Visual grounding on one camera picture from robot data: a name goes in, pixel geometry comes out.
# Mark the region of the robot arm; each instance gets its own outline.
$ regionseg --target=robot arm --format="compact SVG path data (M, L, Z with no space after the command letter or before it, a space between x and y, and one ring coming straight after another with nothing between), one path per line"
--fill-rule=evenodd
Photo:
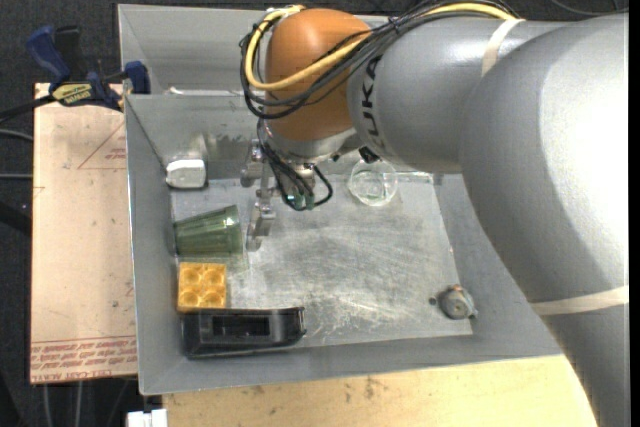
M462 173L601 425L624 425L628 15L533 22L493 2L445 1L370 28L347 13L299 10L277 21L266 64L267 84L244 80L246 91L266 90L247 103L283 197L313 207L316 164L358 147Z

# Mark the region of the green plastic cup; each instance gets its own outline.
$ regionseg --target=green plastic cup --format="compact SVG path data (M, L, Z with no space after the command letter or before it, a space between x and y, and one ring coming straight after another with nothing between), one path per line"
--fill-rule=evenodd
M232 257L243 253L236 205L177 221L173 228L179 256Z

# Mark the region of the blue clamp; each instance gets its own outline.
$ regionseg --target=blue clamp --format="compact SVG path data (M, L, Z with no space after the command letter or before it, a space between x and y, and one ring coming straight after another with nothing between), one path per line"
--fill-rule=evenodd
M109 109L122 110L122 95L109 87L108 80L90 71L84 80L70 80L73 72L54 42L54 31L49 25L35 31L27 41L27 51L44 69L53 74L49 85L49 95L68 107L77 105L101 105ZM79 54L79 48L73 49ZM140 61L125 65L124 71L108 79L128 79L130 86L123 94L149 94L151 92L149 75Z

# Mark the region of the transparent container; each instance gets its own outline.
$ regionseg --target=transparent container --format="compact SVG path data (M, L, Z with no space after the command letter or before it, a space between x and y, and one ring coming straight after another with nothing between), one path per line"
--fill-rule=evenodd
M239 256L243 234L238 207L232 205L174 223L179 256Z
M379 207L389 203L398 190L394 167L383 160L368 164L360 160L351 171L349 191L365 205Z

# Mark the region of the white object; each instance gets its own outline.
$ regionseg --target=white object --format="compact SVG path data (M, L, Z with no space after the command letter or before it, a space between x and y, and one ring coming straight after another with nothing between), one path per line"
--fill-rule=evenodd
M201 159L174 160L167 166L167 183L176 189L197 189L207 181L207 169Z
M150 413L133 411L127 414L127 427L168 427L166 409L154 409Z

